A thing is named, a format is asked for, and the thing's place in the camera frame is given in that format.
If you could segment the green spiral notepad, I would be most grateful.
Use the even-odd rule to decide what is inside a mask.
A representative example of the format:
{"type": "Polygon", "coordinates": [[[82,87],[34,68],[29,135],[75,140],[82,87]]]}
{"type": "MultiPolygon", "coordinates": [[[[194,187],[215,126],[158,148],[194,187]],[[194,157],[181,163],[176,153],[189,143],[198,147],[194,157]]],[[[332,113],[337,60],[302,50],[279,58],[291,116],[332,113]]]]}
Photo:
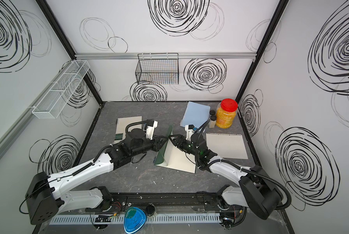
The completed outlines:
{"type": "Polygon", "coordinates": [[[154,165],[188,173],[196,172],[195,156],[175,147],[170,140],[160,149],[154,159],[154,165]]]}

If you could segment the light blue spiral notebook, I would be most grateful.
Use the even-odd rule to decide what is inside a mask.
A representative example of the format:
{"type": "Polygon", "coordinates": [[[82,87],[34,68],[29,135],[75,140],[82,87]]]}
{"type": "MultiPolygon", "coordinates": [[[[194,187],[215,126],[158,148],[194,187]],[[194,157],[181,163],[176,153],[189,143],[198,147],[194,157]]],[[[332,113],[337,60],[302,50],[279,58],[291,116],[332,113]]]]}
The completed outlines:
{"type": "Polygon", "coordinates": [[[196,128],[200,128],[209,118],[210,107],[195,102],[188,102],[185,114],[180,123],[181,127],[186,125],[193,125],[196,128]]]}

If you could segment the torn lined paper page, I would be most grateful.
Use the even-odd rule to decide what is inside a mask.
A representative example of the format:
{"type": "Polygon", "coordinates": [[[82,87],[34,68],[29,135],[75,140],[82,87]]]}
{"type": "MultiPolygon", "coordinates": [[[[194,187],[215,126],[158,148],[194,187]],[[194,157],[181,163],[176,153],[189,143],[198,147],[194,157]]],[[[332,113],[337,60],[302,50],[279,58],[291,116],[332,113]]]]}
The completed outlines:
{"type": "Polygon", "coordinates": [[[248,159],[242,135],[207,133],[206,141],[207,147],[222,158],[248,159]]]}

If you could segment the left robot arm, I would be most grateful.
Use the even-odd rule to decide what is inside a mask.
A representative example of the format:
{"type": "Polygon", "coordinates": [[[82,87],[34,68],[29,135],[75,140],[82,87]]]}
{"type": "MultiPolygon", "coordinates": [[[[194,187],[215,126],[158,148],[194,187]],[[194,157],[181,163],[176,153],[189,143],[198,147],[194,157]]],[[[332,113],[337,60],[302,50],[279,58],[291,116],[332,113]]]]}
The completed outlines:
{"type": "Polygon", "coordinates": [[[99,175],[130,163],[136,155],[158,152],[167,141],[166,136],[156,136],[153,131],[136,128],[127,132],[124,140],[104,146],[92,160],[60,173],[36,174],[24,200],[30,223],[40,225],[66,210],[99,206],[103,201],[99,189],[75,197],[70,195],[70,191],[99,175]]]}

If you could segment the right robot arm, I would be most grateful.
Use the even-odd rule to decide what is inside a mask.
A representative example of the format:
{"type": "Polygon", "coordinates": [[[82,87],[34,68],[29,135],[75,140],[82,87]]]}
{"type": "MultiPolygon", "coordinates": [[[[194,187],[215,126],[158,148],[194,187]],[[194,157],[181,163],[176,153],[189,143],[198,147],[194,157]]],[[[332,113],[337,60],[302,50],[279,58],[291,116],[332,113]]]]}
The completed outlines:
{"type": "Polygon", "coordinates": [[[196,166],[200,170],[223,176],[237,185],[226,185],[221,190],[218,195],[220,206],[247,207],[265,220],[274,210],[284,210],[291,205],[292,197],[289,190],[269,177],[262,167],[241,166],[220,157],[207,147],[200,134],[194,134],[189,140],[180,134],[170,135],[169,140],[179,150],[195,156],[196,166]]]}

